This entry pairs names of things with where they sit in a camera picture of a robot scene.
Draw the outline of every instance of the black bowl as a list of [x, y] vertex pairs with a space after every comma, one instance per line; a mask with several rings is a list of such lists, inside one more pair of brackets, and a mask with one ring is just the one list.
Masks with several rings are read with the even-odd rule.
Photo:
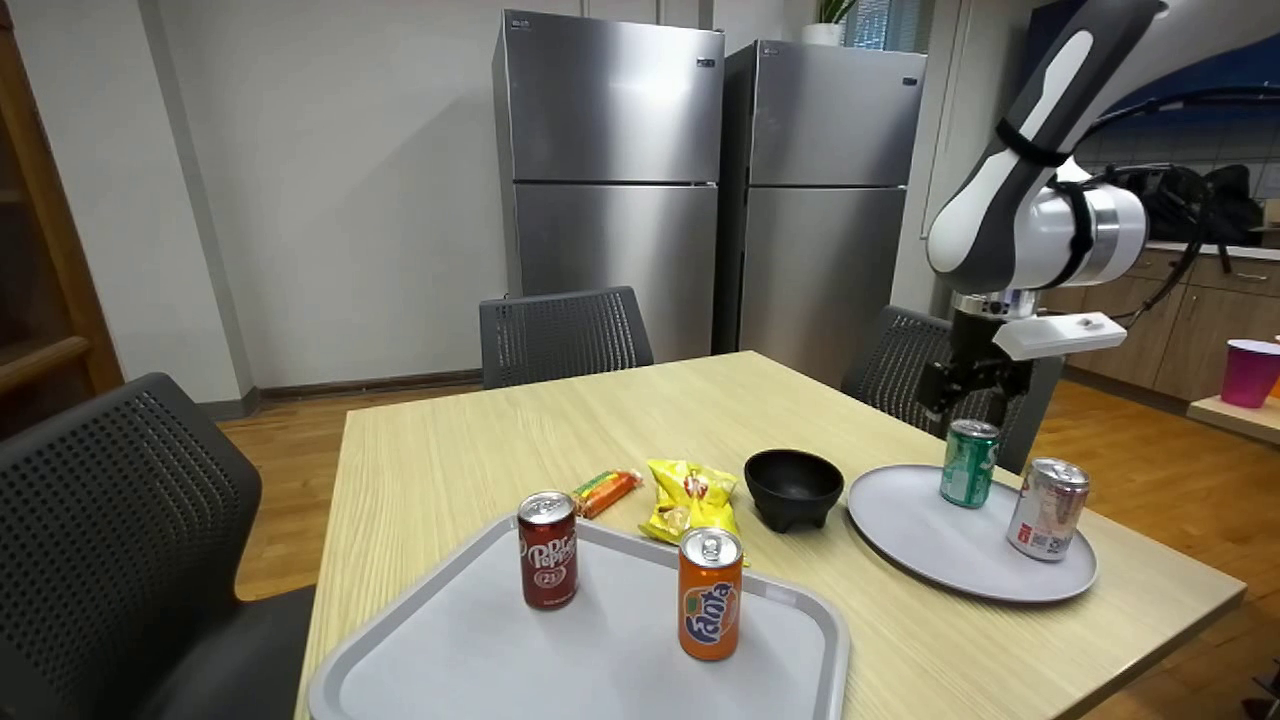
[[773, 533], [824, 527], [829, 507], [840, 501], [845, 486], [836, 465], [789, 446], [747, 454], [746, 477], [756, 501], [756, 514]]

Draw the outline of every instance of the table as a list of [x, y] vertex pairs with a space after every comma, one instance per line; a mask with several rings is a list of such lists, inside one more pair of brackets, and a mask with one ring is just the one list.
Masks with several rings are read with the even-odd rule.
[[[945, 453], [756, 350], [354, 412], [302, 701], [341, 640], [527, 492], [658, 454], [740, 472], [761, 446], [822, 453], [847, 480]], [[653, 486], [602, 522], [638, 533], [649, 507]], [[1097, 513], [1079, 527], [1100, 585], [1057, 609], [1001, 609], [906, 575], [845, 514], [811, 537], [773, 537], [740, 492], [754, 573], [824, 595], [847, 624], [847, 716], [1060, 716], [1245, 595], [1242, 579]]]
[[1280, 443], [1280, 398], [1266, 398], [1266, 409], [1242, 409], [1226, 404], [1220, 397], [1205, 397], [1188, 409], [1188, 415], [1266, 443]]

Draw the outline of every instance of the white plate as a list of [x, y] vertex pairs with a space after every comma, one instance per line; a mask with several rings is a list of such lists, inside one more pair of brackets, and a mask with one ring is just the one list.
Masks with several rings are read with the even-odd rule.
[[1016, 492], [994, 483], [984, 507], [941, 494], [941, 469], [893, 465], [862, 477], [845, 501], [862, 537], [901, 567], [965, 595], [1006, 605], [1060, 605], [1097, 579], [1097, 557], [1076, 533], [1060, 565], [1016, 553], [1006, 533]]

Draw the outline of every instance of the floor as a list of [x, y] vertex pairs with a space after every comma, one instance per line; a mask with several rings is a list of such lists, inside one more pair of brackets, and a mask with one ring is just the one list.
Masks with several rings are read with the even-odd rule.
[[[263, 477], [242, 595], [274, 595], [318, 579], [346, 412], [472, 387], [472, 378], [442, 378], [263, 397], [254, 415], [224, 421], [224, 432]], [[1038, 453], [1088, 472], [1088, 507], [1248, 585], [1245, 605], [1210, 619], [1154, 667], [1138, 667], [1088, 716], [1245, 716], [1242, 701], [1257, 677], [1280, 667], [1280, 446], [1065, 378]]]

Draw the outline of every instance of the yellow snack bag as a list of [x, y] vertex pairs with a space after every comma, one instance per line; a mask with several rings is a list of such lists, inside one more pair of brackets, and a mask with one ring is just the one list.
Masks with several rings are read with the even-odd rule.
[[688, 460], [649, 460], [658, 507], [640, 522], [649, 541], [679, 544], [692, 527], [737, 533], [734, 477]]

